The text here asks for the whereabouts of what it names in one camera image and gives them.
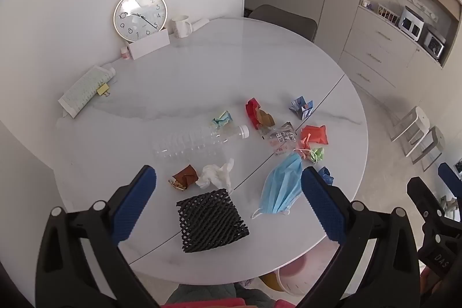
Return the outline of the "clear plastic water bottle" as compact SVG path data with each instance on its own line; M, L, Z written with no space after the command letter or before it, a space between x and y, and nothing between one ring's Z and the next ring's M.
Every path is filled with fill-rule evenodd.
M246 125L226 125L223 128L201 127L195 130L167 135L153 144L154 155L159 159L190 159L210 154L224 144L249 138Z

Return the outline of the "green crumpled paper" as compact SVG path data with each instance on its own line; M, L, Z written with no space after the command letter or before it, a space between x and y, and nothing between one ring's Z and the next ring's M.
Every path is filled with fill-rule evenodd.
M324 158L324 148L313 148L305 151L307 159L312 163L318 163Z

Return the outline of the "blue yellow paper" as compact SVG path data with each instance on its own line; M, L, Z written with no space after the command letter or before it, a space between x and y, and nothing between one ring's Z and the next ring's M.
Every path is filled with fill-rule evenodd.
M220 129L232 122L232 116L229 111L224 111L220 116L212 119L211 124L215 129Z

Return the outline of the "white round wall clock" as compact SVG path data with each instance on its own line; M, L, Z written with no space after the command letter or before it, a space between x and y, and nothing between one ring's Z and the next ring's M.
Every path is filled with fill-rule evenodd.
M113 12L113 26L132 43L164 30L167 17L165 0L120 0Z

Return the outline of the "brown crumpled wrapper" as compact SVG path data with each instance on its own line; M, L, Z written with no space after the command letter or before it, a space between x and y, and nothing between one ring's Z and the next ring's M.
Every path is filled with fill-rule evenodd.
M185 191L190 185L195 184L198 179L197 171L191 165L188 165L183 170L173 175L168 182L173 188L179 191Z

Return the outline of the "grey stool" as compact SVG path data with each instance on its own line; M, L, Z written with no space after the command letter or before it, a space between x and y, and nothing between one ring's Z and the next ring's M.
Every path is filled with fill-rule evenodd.
M412 164L416 165L422 163L423 172L426 172L443 154L446 147L446 139L437 126L432 126L423 140L424 146L420 154L412 159Z

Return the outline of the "white stool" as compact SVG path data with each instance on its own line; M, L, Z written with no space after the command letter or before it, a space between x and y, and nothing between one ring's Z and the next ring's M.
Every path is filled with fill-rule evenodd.
M409 140L406 139L405 157L409 157L422 143L430 130L430 119L419 106L412 108L394 127L391 141L404 137L408 131L414 131Z

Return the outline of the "beige drawer cabinet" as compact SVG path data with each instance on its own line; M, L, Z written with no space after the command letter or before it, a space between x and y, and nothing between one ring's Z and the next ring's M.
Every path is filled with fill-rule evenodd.
M398 28L405 6L424 20L418 41ZM428 24L446 39L439 61L423 47ZM460 25L461 0L361 0L340 63L380 101L415 103L446 65Z

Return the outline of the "white green tube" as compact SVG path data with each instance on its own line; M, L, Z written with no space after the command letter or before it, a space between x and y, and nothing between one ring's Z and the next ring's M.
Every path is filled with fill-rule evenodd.
M59 98L58 103L72 118L75 118L97 94L97 90L115 75L116 70L111 66L109 68L94 66Z

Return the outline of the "silver toaster oven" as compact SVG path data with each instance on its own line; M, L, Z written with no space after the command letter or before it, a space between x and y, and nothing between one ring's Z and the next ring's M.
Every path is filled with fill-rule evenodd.
M437 61L440 60L444 47L446 45L446 39L431 25L427 25L427 33L424 38L423 47L424 49Z

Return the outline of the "clear printed plastic bag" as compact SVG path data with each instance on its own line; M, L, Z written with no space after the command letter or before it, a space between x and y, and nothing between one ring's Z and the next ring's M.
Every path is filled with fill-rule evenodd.
M291 122L286 122L280 127L270 129L263 138L270 145L275 155L290 153L295 148L298 148L297 133Z

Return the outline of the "pink white trash bin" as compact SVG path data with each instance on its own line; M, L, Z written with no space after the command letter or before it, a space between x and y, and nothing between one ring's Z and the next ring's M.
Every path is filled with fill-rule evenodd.
M336 245L333 248L315 247L280 269L262 275L260 279L274 291L304 296L323 274L337 250Z

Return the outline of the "white power strip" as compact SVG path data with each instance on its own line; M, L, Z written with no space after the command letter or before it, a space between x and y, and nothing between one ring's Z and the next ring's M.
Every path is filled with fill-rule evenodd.
M204 27L209 22L210 20L207 18L202 18L200 20L197 20L196 22L192 23L192 32L200 30L200 28Z

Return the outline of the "dark blue crumpled wrapper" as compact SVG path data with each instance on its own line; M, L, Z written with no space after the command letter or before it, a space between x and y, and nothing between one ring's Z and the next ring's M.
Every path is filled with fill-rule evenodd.
M322 167L319 169L318 174L322 177L326 184L331 186L334 183L334 177L330 174L330 170L328 170L328 168Z

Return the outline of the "white mug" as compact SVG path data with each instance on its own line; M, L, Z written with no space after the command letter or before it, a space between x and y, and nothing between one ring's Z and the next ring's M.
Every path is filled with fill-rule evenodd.
M193 33L193 25L188 16L177 16L171 19L173 32L176 38L187 38Z

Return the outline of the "crumpled white tissue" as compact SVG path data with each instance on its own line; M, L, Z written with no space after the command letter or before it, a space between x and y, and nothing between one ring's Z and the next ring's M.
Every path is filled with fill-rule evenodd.
M217 189L226 189L228 193L232 191L232 185L230 181L230 172L234 167L234 159L230 159L224 163L221 167L217 165L207 165L203 168L196 185L201 189L213 185Z

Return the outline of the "white microwave oven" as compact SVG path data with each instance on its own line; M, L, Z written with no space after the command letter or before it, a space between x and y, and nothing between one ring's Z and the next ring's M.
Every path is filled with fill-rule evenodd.
M398 22L398 28L414 41L420 39L424 20L408 6L405 6Z

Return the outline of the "white cardboard box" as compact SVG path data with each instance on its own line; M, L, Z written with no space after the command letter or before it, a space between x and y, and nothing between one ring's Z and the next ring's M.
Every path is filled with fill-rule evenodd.
M128 50L132 59L137 60L145 55L155 52L158 49L170 44L170 38L167 29L151 33L150 35L138 41L128 44Z

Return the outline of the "small yellow clip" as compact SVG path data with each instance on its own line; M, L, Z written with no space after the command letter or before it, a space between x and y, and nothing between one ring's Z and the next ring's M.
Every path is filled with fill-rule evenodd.
M99 96L109 96L110 95L110 86L108 83L103 84L96 90L97 95Z

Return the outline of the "black foam mesh sleeve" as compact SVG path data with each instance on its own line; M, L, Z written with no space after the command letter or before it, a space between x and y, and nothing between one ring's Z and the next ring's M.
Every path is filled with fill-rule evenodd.
M184 253L230 245L250 232L225 188L176 202Z

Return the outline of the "grey chair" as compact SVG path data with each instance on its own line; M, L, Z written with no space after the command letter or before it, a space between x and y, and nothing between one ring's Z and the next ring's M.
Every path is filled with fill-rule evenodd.
M315 20L287 12L272 5L260 5L248 15L250 19L271 23L313 42L318 25Z

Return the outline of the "orange snack packet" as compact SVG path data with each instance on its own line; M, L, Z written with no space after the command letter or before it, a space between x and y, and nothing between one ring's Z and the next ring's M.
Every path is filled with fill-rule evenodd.
M308 125L302 128L298 144L302 148L310 149L311 143L320 145L328 144L327 129L325 125L320 127Z

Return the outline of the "red brown snack wrapper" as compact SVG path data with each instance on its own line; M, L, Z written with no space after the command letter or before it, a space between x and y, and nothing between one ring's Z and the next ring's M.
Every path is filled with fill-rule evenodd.
M252 98L245 105L246 113L256 130L271 128L275 125L273 117L262 110L259 102Z

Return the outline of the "blue surgical face mask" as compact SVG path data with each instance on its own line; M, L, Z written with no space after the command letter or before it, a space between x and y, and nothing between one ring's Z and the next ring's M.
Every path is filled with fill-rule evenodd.
M290 208L302 194L302 158L293 152L277 165L265 179L259 207L251 216L262 214L288 215Z

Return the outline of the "blue white crumpled carton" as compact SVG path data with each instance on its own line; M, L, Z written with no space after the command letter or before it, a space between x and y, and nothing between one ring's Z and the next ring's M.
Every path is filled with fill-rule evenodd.
M289 107L289 110L295 113L300 120L308 119L309 116L311 116L313 109L313 101L306 102L303 96L295 98Z

